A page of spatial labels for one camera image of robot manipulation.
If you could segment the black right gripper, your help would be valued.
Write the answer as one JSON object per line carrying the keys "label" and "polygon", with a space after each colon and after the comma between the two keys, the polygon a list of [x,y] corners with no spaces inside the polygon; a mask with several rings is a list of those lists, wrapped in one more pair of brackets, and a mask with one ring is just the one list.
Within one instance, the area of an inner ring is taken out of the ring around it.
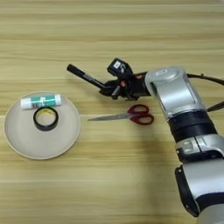
{"label": "black right gripper", "polygon": [[104,83],[103,89],[99,91],[104,96],[109,96],[117,100],[119,96],[128,101],[137,101],[140,97],[150,96],[144,78],[146,72],[136,73],[128,76],[124,80],[108,80]]}

